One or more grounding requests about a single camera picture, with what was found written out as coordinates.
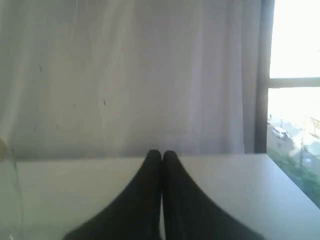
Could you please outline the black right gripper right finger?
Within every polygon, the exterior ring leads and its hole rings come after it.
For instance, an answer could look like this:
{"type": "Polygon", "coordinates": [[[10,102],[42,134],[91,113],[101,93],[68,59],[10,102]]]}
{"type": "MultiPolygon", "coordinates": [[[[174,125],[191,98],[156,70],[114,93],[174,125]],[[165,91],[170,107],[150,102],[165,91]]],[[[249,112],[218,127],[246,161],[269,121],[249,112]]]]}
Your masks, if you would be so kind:
{"type": "Polygon", "coordinates": [[[162,160],[162,205],[168,240],[262,240],[212,201],[168,150],[162,160]]]}

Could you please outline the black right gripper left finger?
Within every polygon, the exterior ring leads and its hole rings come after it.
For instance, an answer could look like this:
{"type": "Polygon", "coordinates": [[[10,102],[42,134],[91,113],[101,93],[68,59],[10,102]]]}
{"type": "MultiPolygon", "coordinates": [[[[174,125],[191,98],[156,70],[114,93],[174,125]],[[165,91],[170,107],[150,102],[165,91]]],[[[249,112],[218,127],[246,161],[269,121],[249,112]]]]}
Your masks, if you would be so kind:
{"type": "Polygon", "coordinates": [[[162,156],[149,150],[125,189],[101,212],[64,236],[65,240],[159,240],[162,156]]]}

